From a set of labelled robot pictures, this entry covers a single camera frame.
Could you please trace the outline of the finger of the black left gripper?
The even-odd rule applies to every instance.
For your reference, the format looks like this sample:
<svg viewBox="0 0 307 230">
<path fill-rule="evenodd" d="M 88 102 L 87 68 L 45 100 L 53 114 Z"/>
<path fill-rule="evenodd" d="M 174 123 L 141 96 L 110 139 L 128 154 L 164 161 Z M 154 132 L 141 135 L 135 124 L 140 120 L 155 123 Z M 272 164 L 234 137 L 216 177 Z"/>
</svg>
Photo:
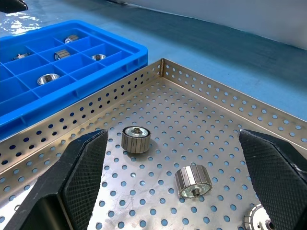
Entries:
<svg viewBox="0 0 307 230">
<path fill-rule="evenodd" d="M 0 12 L 22 12 L 28 10 L 24 0 L 0 0 Z"/>
</svg>

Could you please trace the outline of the perforated metal tray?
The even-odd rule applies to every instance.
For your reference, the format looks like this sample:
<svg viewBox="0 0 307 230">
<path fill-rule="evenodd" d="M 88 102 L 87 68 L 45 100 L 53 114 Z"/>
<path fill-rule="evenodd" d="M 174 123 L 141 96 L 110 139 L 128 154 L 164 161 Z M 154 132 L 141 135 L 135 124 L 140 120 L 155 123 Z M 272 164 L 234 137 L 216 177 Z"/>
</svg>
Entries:
<svg viewBox="0 0 307 230">
<path fill-rule="evenodd" d="M 148 151 L 121 147 L 125 127 L 151 132 Z M 90 230 L 240 230 L 259 203 L 241 129 L 288 141 L 307 158 L 307 122 L 167 59 L 159 60 L 0 142 L 0 230 L 67 145 L 108 130 Z M 175 173 L 203 165 L 212 190 L 179 197 Z"/>
</svg>

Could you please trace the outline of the blue compartment tray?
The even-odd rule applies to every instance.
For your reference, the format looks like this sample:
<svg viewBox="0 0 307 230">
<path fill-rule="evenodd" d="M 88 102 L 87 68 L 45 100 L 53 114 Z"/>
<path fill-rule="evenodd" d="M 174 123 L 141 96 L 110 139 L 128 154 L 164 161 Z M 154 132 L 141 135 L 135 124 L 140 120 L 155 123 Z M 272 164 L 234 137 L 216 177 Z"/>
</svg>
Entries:
<svg viewBox="0 0 307 230">
<path fill-rule="evenodd" d="M 64 38 L 78 40 L 65 44 Z M 54 60 L 66 49 L 70 56 Z M 31 55 L 12 61 L 17 54 Z M 95 61 L 91 57 L 104 54 Z M 0 140 L 145 67 L 148 50 L 92 24 L 71 20 L 0 38 Z M 48 73 L 60 77 L 45 85 Z"/>
</svg>

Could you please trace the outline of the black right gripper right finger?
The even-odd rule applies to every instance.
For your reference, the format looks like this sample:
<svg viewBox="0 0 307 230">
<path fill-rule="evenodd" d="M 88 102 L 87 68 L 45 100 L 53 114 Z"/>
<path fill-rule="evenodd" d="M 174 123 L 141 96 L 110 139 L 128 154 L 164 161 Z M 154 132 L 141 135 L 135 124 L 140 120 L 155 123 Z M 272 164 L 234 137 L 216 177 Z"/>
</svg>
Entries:
<svg viewBox="0 0 307 230">
<path fill-rule="evenodd" d="M 307 159 L 289 142 L 242 129 L 251 182 L 277 230 L 307 230 Z"/>
</svg>

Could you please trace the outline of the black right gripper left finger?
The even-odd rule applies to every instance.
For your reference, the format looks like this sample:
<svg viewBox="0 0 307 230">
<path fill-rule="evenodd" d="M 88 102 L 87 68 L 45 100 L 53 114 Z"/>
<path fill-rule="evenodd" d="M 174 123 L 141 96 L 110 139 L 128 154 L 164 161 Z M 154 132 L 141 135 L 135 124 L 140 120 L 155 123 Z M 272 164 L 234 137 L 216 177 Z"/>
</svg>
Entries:
<svg viewBox="0 0 307 230">
<path fill-rule="evenodd" d="M 38 177 L 4 230 L 87 230 L 100 189 L 108 131 L 70 142 Z"/>
</svg>

